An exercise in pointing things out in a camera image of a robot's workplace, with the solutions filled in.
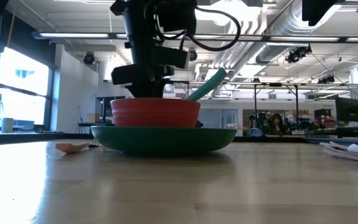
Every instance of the woman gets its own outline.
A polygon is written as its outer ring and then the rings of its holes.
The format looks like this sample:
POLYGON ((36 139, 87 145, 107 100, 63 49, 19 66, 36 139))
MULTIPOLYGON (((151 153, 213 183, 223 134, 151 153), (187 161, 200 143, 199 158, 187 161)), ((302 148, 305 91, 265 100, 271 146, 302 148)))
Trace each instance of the woman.
POLYGON ((285 128, 281 115, 274 114, 272 117, 272 127, 270 134, 278 134, 280 136, 285 134, 285 128))

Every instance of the cable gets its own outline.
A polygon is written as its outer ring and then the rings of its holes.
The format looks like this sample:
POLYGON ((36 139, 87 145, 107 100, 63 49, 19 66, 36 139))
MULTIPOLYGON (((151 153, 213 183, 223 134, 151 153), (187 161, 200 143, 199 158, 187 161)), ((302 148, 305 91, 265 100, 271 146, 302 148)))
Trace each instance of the cable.
POLYGON ((196 1, 195 1, 195 9, 197 9, 197 10, 199 10, 201 12, 222 14, 222 15, 230 18, 233 21, 233 23, 236 25, 236 28, 237 28, 236 36, 234 37, 234 39, 230 43, 225 45, 225 46, 222 46, 222 47, 210 47, 210 46, 202 44, 201 42, 196 40, 194 38, 193 34, 187 34, 186 35, 186 30, 181 31, 179 34, 174 35, 173 37, 167 37, 167 36, 165 36, 165 35, 163 35, 161 33, 161 30, 160 30, 160 27, 159 27, 159 24, 158 24, 158 20, 157 20, 157 15, 155 15, 155 6, 156 6, 156 4, 157 4, 156 0, 151 0, 144 7, 143 15, 144 15, 144 18, 145 18, 145 20, 147 22, 147 25, 150 26, 151 30, 155 30, 155 33, 157 34, 157 36, 160 38, 160 40, 162 42, 164 40, 175 40, 175 39, 179 38, 180 36, 183 36, 182 40, 180 42, 180 49, 181 50, 183 50, 183 44, 184 44, 184 41, 185 41, 186 38, 190 39, 198 47, 201 47, 202 49, 212 51, 212 52, 220 52, 220 51, 227 50, 227 49, 231 48, 232 46, 234 46, 234 44, 236 44, 237 41, 240 39, 241 25, 240 25, 240 22, 234 16, 232 16, 232 15, 226 13, 226 12, 223 12, 223 11, 212 10, 212 9, 202 9, 202 8, 197 6, 196 1))
POLYGON ((17 2, 19 0, 16 0, 15 2, 15 6, 14 6, 14 10, 13 10, 13 15, 12 15, 12 22, 11 22, 11 28, 9 29, 9 36, 7 38, 7 44, 6 47, 9 48, 9 45, 11 44, 11 37, 12 37, 12 32, 13 32, 13 25, 15 23, 15 17, 16 17, 16 11, 17 11, 17 2))
POLYGON ((228 18, 230 18, 234 24, 236 25, 237 28, 237 33, 236 36, 234 37, 234 39, 228 43, 227 45, 223 46, 223 47, 210 47, 207 46, 205 44, 202 44, 201 42, 199 42, 198 40, 196 40, 192 35, 187 36, 191 41, 193 41, 193 43, 195 43, 198 47, 201 47, 202 49, 208 50, 208 51, 212 51, 212 52, 220 52, 223 50, 227 50, 229 48, 231 48, 234 44, 237 43, 237 41, 240 39, 240 35, 241 35, 241 25, 240 22, 232 15, 226 13, 226 12, 222 12, 222 11, 218 11, 218 10, 212 10, 212 9, 202 9, 198 6, 195 7, 195 9, 201 11, 201 12, 209 12, 209 13, 217 13, 217 14, 222 14, 228 18))
POLYGON ((352 88, 348 87, 346 85, 346 83, 342 82, 340 79, 338 79, 337 76, 335 76, 335 74, 333 72, 330 71, 330 69, 328 69, 313 53, 310 53, 311 55, 313 55, 313 57, 333 76, 335 77, 338 81, 340 81, 342 83, 342 85, 344 85, 346 88, 348 88, 351 92, 353 92, 356 96, 358 96, 358 93, 356 93, 354 90, 352 90, 352 88))
POLYGON ((183 50, 183 45, 185 44, 185 40, 190 39, 187 35, 184 35, 180 40, 179 50, 183 50))

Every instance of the computer monitor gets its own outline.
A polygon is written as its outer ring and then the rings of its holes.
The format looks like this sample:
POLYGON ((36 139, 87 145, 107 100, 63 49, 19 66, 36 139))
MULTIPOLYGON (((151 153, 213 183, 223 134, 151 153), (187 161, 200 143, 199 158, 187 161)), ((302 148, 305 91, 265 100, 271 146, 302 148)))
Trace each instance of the computer monitor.
POLYGON ((338 121, 358 122, 358 100, 338 97, 335 107, 338 121))

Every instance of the green spatula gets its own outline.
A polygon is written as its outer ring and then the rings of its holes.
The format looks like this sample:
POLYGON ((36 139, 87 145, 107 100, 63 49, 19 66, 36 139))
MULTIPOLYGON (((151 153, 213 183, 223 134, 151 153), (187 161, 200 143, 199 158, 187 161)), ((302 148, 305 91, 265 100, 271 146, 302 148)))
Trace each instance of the green spatula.
POLYGON ((203 96, 207 95, 211 90, 214 90, 218 85, 222 83, 227 72, 220 68, 215 75, 213 75, 204 85, 199 87, 194 93, 186 98, 186 100, 197 101, 203 96))

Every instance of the window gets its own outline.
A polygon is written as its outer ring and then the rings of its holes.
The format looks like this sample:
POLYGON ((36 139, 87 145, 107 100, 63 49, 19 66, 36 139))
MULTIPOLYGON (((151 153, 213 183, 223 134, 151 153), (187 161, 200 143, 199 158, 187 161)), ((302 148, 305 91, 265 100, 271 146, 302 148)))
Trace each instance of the window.
POLYGON ((237 125, 237 110, 222 110, 221 122, 222 128, 234 128, 237 125))
POLYGON ((0 59, 0 83, 45 96, 49 68, 15 50, 5 48, 0 59))
POLYGON ((46 65, 5 48, 0 58, 0 118, 44 124, 48 81, 46 65))
POLYGON ((44 124, 45 98, 0 88, 0 118, 44 124))

